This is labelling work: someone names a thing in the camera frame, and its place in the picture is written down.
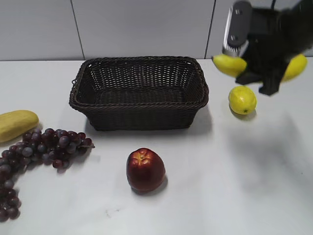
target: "apple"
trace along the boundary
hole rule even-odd
[[[129,155],[126,174],[133,189],[149,192],[164,181],[165,167],[158,154],[148,148],[140,148]]]

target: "yellow banana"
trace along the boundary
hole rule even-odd
[[[246,61],[241,57],[221,54],[213,56],[212,61],[219,71],[232,77],[237,77],[246,69]]]
[[[213,56],[212,61],[219,71],[232,77],[239,76],[247,66],[247,63],[244,59],[240,57],[231,57],[224,54]],[[282,81],[290,81],[297,77],[304,71],[307,63],[308,59],[303,54],[299,54],[293,57],[286,69]]]

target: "brown wicker basket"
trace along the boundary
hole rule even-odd
[[[188,128],[208,94],[190,57],[97,58],[82,64],[69,104],[98,131],[168,130]]]

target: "cucumber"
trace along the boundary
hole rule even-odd
[[[16,110],[0,115],[0,143],[10,141],[37,126],[38,116],[28,110]]]

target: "tabletop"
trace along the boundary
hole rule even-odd
[[[96,146],[65,172],[41,165],[22,175],[21,215],[0,234],[313,234],[313,58],[272,97],[250,85],[258,105],[246,118],[229,109],[234,78],[199,63],[209,102],[189,129],[97,132],[68,104],[82,61],[0,62],[0,113],[34,111],[44,129],[83,131]],[[167,175],[145,195],[126,179],[126,159],[140,147],[161,156]]]

